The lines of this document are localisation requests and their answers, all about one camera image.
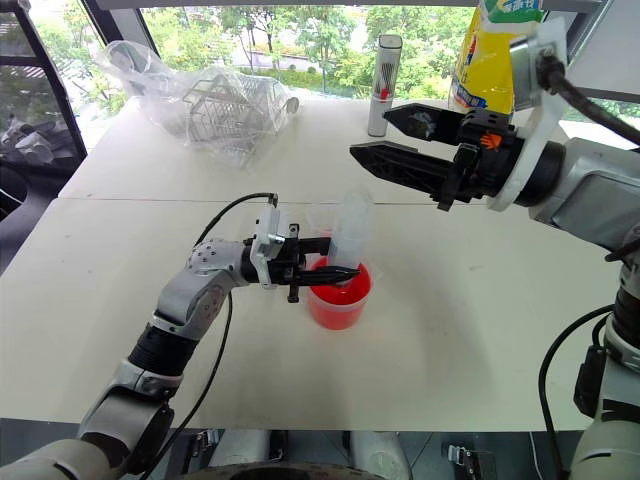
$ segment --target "yellow bag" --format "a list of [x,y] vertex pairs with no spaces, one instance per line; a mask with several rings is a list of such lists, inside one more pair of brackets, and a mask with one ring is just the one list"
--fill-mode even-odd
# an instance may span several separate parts
[[449,108],[513,112],[509,42],[534,31],[542,0],[480,0],[465,35],[449,90]]

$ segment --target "transparent plastic container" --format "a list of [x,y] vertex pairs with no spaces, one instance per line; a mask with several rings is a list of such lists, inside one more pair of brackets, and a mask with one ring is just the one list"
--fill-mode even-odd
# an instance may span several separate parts
[[371,232],[373,200],[363,188],[347,192],[336,211],[331,232],[329,265],[356,268],[360,265]]
[[276,79],[212,65],[198,71],[169,68],[150,48],[109,43],[96,56],[120,79],[146,116],[185,146],[204,149],[224,163],[248,167],[296,113],[297,97]]
[[[311,269],[327,265],[327,257],[318,258]],[[313,318],[329,330],[344,330],[355,324],[373,289],[370,269],[360,264],[360,275],[348,284],[309,287],[307,306]]]

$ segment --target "plastic bag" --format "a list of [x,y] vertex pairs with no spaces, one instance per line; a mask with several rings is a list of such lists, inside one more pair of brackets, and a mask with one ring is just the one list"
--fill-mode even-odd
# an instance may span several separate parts
[[111,42],[96,63],[119,78],[130,97],[140,98],[152,122],[185,145],[205,148],[235,167],[246,167],[259,140],[277,133],[299,105],[273,78],[221,66],[173,70],[148,47],[134,42]]
[[465,113],[488,108],[511,114],[513,79],[509,42],[534,31],[542,0],[481,0],[458,56],[449,108]]

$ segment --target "white bottle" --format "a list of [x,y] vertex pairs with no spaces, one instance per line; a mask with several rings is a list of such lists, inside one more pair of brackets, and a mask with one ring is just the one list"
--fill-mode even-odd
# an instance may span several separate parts
[[400,67],[402,37],[400,35],[380,35],[376,71],[373,75],[373,90],[369,108],[368,132],[372,137],[382,137],[387,133],[387,121],[382,117],[391,108],[396,90],[396,78]]

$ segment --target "gray robot arm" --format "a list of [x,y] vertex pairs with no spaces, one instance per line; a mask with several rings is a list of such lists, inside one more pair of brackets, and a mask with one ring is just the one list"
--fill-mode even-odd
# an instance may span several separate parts
[[483,196],[497,211],[515,203],[622,261],[605,346],[589,349],[576,385],[576,405],[594,422],[571,478],[631,480],[640,475],[640,154],[582,139],[548,141],[567,105],[539,85],[538,66],[563,69],[564,31],[541,25],[512,46],[516,100],[534,107],[524,127],[482,109],[462,115],[411,104],[385,118],[406,135],[457,145],[453,162],[389,142],[355,145],[351,153],[375,176],[429,193],[442,210]]
[[298,287],[333,284],[359,272],[342,267],[305,270],[309,253],[326,255],[330,238],[298,238],[275,205],[264,207],[253,238],[196,245],[166,285],[131,354],[83,419],[77,438],[61,440],[0,469],[3,480],[108,480],[145,471],[171,426],[169,406],[200,339],[232,289],[260,283]]

